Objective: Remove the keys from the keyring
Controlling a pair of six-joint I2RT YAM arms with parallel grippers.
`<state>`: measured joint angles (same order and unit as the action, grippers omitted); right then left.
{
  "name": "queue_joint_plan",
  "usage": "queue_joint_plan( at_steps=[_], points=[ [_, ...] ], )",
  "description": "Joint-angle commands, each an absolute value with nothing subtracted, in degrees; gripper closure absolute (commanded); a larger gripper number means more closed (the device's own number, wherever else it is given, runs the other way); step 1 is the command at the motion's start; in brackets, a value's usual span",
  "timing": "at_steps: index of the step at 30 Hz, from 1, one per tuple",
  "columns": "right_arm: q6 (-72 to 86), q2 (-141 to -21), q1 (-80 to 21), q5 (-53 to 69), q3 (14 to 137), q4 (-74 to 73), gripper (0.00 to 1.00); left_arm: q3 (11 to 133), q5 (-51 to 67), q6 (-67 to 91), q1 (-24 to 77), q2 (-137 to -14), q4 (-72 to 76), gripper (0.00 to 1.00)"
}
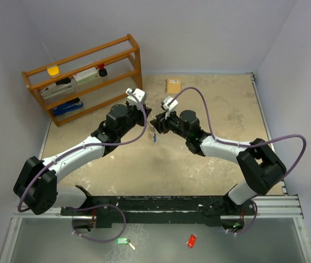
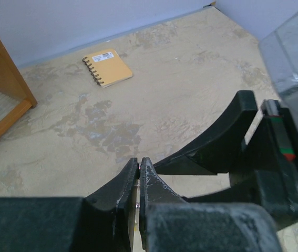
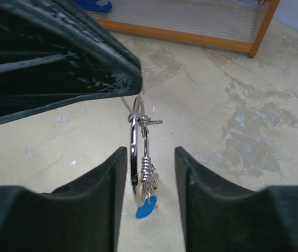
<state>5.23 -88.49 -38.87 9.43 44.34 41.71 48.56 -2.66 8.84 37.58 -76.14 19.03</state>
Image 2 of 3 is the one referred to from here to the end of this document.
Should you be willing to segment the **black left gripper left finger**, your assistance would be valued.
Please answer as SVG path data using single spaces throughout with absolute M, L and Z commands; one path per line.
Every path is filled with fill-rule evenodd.
M 139 165 L 87 197 L 0 197 L 0 251 L 132 251 Z

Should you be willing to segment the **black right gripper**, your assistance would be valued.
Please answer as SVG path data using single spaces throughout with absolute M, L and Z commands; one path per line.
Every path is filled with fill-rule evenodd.
M 288 108 L 264 100 L 263 117 L 249 143 L 244 137 L 257 113 L 251 90 L 238 91 L 202 134 L 154 164 L 162 175 L 229 173 L 230 187 L 186 197 L 189 203 L 253 203 L 263 207 L 279 230 L 298 223 L 298 132 Z

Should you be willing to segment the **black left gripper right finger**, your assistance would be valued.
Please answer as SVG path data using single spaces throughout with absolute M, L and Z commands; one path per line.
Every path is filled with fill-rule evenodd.
M 145 251 L 282 251 L 274 222 L 260 206 L 188 203 L 140 164 L 139 230 Z

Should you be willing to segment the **large metal keyring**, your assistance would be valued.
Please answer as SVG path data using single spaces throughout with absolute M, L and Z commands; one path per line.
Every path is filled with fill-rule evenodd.
M 138 179 L 136 183 L 136 205 L 135 205 L 135 231 L 139 232 L 139 215 L 140 215 L 140 164 L 138 164 Z

